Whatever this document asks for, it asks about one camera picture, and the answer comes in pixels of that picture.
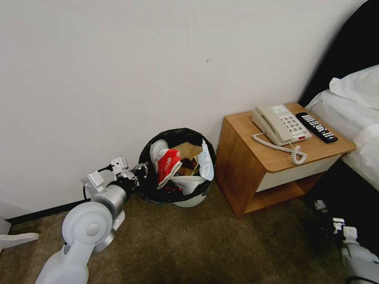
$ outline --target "nightstand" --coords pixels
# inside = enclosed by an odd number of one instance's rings
[[[285,106],[293,114],[308,112],[298,103]],[[335,133],[338,141],[326,144],[312,134],[310,139],[295,143],[308,155],[304,164],[296,166],[290,153],[268,148],[252,139],[253,134],[262,131],[252,122],[251,112],[224,118],[216,178],[237,218],[303,196],[342,154],[355,149],[352,141],[321,119],[317,120]],[[259,137],[271,143],[265,135]]]

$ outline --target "white bed sheet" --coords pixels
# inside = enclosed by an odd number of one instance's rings
[[[306,107],[341,134],[357,149],[342,160],[379,190],[379,110],[325,90]]]

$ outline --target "black remote control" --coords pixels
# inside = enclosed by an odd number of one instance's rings
[[[314,135],[325,143],[331,143],[338,140],[333,133],[328,131],[321,123],[306,112],[300,112],[295,116],[306,128],[308,128]]]

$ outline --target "white wall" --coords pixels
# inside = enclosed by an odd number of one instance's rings
[[[0,216],[82,198],[160,131],[296,101],[364,0],[2,1]]]

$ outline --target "floor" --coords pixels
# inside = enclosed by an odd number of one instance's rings
[[[306,228],[314,216],[292,200],[237,220],[218,184],[198,206],[158,206],[134,195],[112,244],[88,263],[89,283],[344,283],[333,244]],[[61,249],[64,214],[15,225],[38,241],[0,255],[0,283],[34,283]]]

